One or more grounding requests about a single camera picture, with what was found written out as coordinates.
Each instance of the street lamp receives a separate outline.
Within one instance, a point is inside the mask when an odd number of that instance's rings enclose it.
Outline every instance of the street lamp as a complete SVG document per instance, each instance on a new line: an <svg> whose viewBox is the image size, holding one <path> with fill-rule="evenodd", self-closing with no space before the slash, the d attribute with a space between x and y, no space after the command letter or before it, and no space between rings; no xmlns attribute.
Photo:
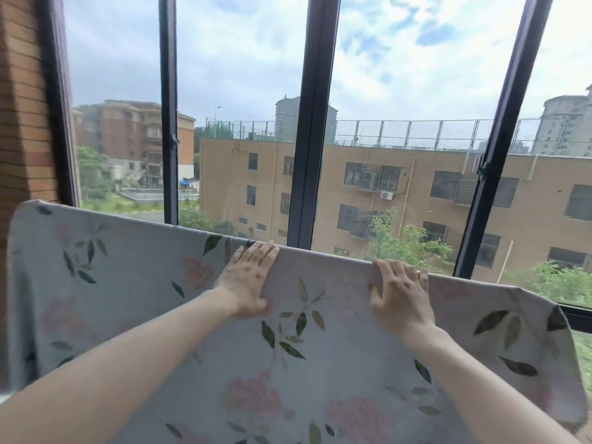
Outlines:
<svg viewBox="0 0 592 444"><path fill-rule="evenodd" d="M221 107L222 106L218 106L216 109L214 109L214 138L216 138L216 111Z"/></svg>

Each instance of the forearm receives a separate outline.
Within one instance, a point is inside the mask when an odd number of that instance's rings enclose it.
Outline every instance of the forearm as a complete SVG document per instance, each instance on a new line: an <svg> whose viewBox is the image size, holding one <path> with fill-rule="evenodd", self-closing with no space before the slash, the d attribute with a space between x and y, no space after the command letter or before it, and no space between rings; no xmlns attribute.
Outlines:
<svg viewBox="0 0 592 444"><path fill-rule="evenodd" d="M577 444L521 393L435 326L409 343L453 400L481 444Z"/></svg>
<svg viewBox="0 0 592 444"><path fill-rule="evenodd" d="M12 396L0 405L0 442L105 443L235 313L217 294L206 292L133 328Z"/></svg>

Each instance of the apartment building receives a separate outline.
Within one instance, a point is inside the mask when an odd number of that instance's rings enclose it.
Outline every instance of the apartment building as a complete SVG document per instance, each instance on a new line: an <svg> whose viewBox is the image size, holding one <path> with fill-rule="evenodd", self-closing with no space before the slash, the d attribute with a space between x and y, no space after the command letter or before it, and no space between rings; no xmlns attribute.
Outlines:
<svg viewBox="0 0 592 444"><path fill-rule="evenodd" d="M298 113L300 111L300 96L288 98L284 96L275 104L274 135L277 141L296 141L296 129L298 126ZM325 143L335 142L337 130L337 109L329 106L327 109L327 121L325 123Z"/></svg>
<svg viewBox="0 0 592 444"><path fill-rule="evenodd" d="M285 244L294 144L202 140L201 209L240 236ZM397 211L393 233L424 227L458 252L477 177L478 153L325 146L313 250L362 258L376 212ZM495 196L474 278L548 259L589 265L592 160L511 154Z"/></svg>
<svg viewBox="0 0 592 444"><path fill-rule="evenodd" d="M559 156L592 156L592 85L588 95L548 99L541 116L533 152Z"/></svg>
<svg viewBox="0 0 592 444"><path fill-rule="evenodd" d="M78 146L107 156L113 179L162 185L160 104L105 100L73 110ZM195 118L178 113L179 179L192 178Z"/></svg>

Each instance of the blue sky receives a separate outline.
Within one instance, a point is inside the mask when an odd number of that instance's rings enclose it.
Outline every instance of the blue sky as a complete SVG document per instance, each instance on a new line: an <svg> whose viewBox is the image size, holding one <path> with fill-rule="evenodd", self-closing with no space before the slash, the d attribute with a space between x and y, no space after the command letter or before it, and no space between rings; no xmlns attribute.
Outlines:
<svg viewBox="0 0 592 444"><path fill-rule="evenodd" d="M178 0L179 109L272 120L300 90L308 0ZM338 119L492 118L524 0L343 0ZM160 101L158 0L64 0L75 104ZM555 0L523 117L592 83L592 0Z"/></svg>

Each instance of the cloth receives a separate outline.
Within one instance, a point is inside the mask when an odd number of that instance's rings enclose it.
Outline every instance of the cloth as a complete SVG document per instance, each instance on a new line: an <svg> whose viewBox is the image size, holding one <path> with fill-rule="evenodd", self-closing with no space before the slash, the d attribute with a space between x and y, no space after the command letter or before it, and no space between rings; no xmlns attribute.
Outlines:
<svg viewBox="0 0 592 444"><path fill-rule="evenodd" d="M11 223L14 389L188 302L242 238L32 201ZM231 320L113 443L474 442L430 368L369 310L372 264L283 247L262 317ZM440 327L569 430L587 402L565 317L520 288L431 275Z"/></svg>

